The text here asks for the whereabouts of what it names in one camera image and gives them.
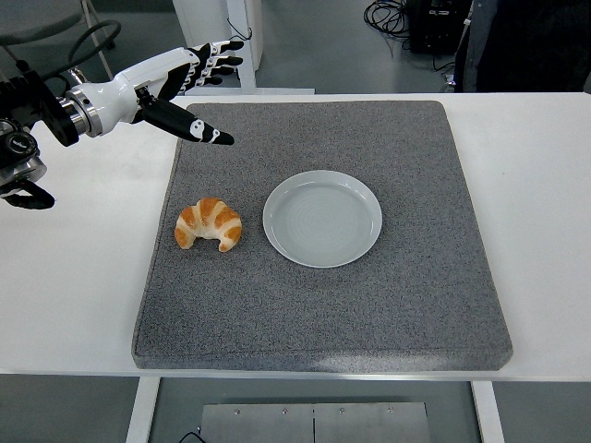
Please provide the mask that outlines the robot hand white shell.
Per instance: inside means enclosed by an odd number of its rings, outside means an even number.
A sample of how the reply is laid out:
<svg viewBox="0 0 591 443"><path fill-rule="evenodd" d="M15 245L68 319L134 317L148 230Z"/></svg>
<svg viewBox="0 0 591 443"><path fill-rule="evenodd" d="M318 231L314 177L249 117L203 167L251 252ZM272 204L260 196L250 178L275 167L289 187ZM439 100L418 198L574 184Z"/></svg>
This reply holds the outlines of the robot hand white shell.
<svg viewBox="0 0 591 443"><path fill-rule="evenodd" d="M218 85L243 59L233 52L241 41L208 42L179 47L129 67L104 83L83 83L71 97L86 113L91 137L112 131L119 123L144 121L179 138L232 145L234 138L205 123L190 111L172 103L188 90Z"/></svg>

